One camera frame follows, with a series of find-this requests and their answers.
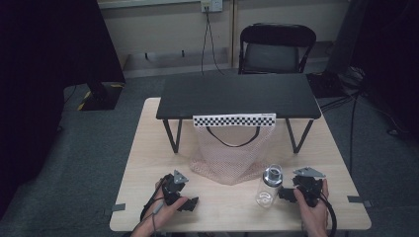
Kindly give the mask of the pink mesh bag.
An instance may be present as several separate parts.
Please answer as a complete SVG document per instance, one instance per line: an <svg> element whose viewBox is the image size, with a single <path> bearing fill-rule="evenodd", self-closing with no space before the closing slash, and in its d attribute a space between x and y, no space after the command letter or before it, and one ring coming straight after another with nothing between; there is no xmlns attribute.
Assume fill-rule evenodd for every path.
<svg viewBox="0 0 419 237"><path fill-rule="evenodd" d="M274 126L195 126L195 173L223 185L258 179L271 164L267 155Z"/></svg>

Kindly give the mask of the black folding chair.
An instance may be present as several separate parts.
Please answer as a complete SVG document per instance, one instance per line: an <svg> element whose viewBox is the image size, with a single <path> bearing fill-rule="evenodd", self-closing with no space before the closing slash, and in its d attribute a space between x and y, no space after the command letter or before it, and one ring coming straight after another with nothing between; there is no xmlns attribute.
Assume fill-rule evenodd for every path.
<svg viewBox="0 0 419 237"><path fill-rule="evenodd" d="M302 73L316 43L303 25L256 23L240 33L239 74Z"/></svg>

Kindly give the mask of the black stand base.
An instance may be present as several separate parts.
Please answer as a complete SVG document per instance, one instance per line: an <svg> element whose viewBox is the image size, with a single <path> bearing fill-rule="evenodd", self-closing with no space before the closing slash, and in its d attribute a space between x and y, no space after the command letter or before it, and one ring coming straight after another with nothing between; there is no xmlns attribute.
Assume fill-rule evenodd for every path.
<svg viewBox="0 0 419 237"><path fill-rule="evenodd" d="M125 84L88 83L89 91L78 106L78 111L106 111L116 107Z"/></svg>

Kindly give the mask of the white wall socket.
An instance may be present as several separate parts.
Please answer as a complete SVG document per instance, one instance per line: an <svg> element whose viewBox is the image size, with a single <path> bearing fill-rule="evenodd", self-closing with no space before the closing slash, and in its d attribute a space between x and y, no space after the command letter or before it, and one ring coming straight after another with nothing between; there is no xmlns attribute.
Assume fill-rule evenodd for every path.
<svg viewBox="0 0 419 237"><path fill-rule="evenodd" d="M222 0L201 0L203 13L217 13L223 10Z"/></svg>

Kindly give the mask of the small black table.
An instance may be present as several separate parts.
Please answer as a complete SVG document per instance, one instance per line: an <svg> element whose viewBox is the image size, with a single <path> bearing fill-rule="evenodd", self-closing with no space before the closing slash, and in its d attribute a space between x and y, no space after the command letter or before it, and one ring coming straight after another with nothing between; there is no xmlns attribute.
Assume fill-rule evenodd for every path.
<svg viewBox="0 0 419 237"><path fill-rule="evenodd" d="M172 150L177 152L180 134L169 121L195 115L274 113L279 119L313 122L321 111L306 76L297 74L240 74L181 76L168 79L156 117L163 121Z"/></svg>

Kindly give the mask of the checkered paper strip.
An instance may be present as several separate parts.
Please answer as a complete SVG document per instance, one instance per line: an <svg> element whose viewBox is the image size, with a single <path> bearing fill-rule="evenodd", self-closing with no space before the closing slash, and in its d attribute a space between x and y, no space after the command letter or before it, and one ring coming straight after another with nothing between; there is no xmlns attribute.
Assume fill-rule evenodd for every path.
<svg viewBox="0 0 419 237"><path fill-rule="evenodd" d="M193 116L194 126L274 126L275 114Z"/></svg>

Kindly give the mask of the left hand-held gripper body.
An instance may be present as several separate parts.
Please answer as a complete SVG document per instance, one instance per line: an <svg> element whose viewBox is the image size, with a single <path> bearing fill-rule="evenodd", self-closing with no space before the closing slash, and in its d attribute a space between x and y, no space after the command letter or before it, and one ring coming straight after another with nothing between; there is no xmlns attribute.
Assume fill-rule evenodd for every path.
<svg viewBox="0 0 419 237"><path fill-rule="evenodd" d="M172 205L181 197L180 191L188 181L189 179L177 170L164 177L162 192L167 205Z"/></svg>

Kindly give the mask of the person's right hand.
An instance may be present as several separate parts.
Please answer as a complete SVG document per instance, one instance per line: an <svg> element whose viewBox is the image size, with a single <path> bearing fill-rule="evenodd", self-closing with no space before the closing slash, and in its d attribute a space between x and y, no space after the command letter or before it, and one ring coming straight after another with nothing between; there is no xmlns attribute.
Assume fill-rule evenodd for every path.
<svg viewBox="0 0 419 237"><path fill-rule="evenodd" d="M300 216L305 230L327 230L328 208L325 202L328 199L329 192L326 179L323 180L322 193L323 199L318 202L316 207L310 207L307 205L301 191L294 189L294 194L299 205Z"/></svg>

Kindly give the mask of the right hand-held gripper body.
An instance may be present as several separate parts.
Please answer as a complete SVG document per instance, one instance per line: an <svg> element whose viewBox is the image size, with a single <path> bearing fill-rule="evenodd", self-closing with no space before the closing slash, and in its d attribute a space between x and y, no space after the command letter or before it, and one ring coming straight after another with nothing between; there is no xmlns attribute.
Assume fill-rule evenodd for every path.
<svg viewBox="0 0 419 237"><path fill-rule="evenodd" d="M294 170L293 184L301 191L308 206L316 207L325 175L311 167Z"/></svg>

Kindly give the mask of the clear plastic water bottle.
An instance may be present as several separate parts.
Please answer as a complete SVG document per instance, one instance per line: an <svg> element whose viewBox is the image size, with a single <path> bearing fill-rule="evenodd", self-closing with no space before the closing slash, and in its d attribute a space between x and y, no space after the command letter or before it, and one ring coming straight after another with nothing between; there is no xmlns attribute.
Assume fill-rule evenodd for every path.
<svg viewBox="0 0 419 237"><path fill-rule="evenodd" d="M275 202L282 183L282 167L278 164L270 165L262 173L258 191L255 195L256 202L264 208L269 208Z"/></svg>

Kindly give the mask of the black curtain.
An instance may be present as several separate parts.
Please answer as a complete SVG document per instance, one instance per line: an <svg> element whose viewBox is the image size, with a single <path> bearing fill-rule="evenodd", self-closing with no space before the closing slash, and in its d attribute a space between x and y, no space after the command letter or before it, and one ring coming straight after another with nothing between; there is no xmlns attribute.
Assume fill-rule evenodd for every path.
<svg viewBox="0 0 419 237"><path fill-rule="evenodd" d="M0 0L0 219L42 169L65 88L124 80L98 0Z"/></svg>

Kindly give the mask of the person's left hand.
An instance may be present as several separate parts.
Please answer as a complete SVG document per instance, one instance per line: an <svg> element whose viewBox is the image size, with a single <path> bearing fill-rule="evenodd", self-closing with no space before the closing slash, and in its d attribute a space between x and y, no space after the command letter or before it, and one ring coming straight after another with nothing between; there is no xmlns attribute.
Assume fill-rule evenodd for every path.
<svg viewBox="0 0 419 237"><path fill-rule="evenodd" d="M188 200L186 197L180 197L172 205L167 205L164 202L164 195L160 187L160 182L155 184L155 188L157 193L152 195L154 202L145 211L143 218L137 224L135 229L153 230L156 232L158 229L163 227L178 211L178 208Z"/></svg>

